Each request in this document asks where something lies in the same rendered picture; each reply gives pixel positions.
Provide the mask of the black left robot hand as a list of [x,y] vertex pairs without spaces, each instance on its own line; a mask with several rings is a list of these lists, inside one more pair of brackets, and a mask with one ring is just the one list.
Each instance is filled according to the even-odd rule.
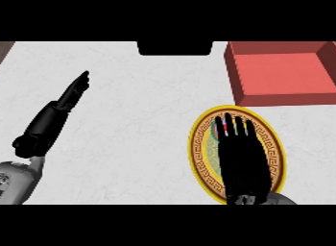
[[39,110],[23,134],[14,139],[17,157],[28,159],[45,156],[56,143],[69,113],[88,88],[89,71],[85,71],[70,83],[59,99]]

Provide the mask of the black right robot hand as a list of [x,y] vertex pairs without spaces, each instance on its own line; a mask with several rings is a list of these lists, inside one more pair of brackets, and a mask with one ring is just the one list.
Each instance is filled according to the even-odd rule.
[[250,120],[215,117],[226,204],[262,205],[272,187],[269,164]]

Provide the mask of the yellow rimmed patterned plate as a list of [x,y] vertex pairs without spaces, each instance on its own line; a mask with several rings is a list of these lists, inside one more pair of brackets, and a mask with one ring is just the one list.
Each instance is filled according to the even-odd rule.
[[225,113],[229,113],[232,118],[238,116],[243,121],[250,120],[253,123],[269,163],[272,192],[280,193],[285,180],[285,153],[268,121],[244,107],[224,105],[209,109],[196,120],[190,131],[188,160],[198,184],[221,204],[226,203],[226,196],[221,178],[215,117],[224,117]]

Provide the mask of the red cardboard box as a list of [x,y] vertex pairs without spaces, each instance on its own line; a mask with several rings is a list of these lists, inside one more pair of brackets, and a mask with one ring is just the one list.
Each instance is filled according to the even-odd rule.
[[224,61],[238,106],[336,105],[336,41],[229,41]]

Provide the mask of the black appliance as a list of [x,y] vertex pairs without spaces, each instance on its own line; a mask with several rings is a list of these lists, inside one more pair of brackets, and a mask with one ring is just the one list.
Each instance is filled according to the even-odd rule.
[[206,56],[210,53],[210,41],[140,41],[137,43],[141,56]]

